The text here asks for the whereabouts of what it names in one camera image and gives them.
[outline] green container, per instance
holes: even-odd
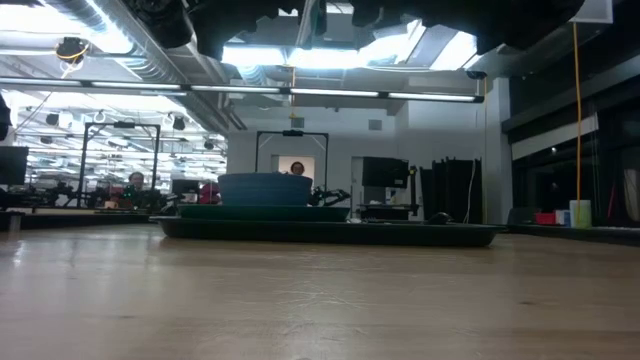
[[[183,219],[345,222],[349,208],[307,206],[179,205]]]

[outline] computer monitor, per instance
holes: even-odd
[[[407,188],[409,161],[392,158],[365,157],[362,186]]]
[[[0,184],[24,185],[28,147],[0,146]]]
[[[171,184],[171,192],[179,194],[199,194],[200,193],[200,181],[199,180],[173,180]]]

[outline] red container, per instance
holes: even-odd
[[[536,223],[538,225],[555,225],[556,214],[555,213],[537,213]]]

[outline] table surface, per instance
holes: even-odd
[[[165,239],[156,225],[0,240],[0,357],[638,359],[640,249]]]

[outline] blue bin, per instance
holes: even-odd
[[[306,206],[313,180],[280,173],[227,174],[218,184],[224,205]]]

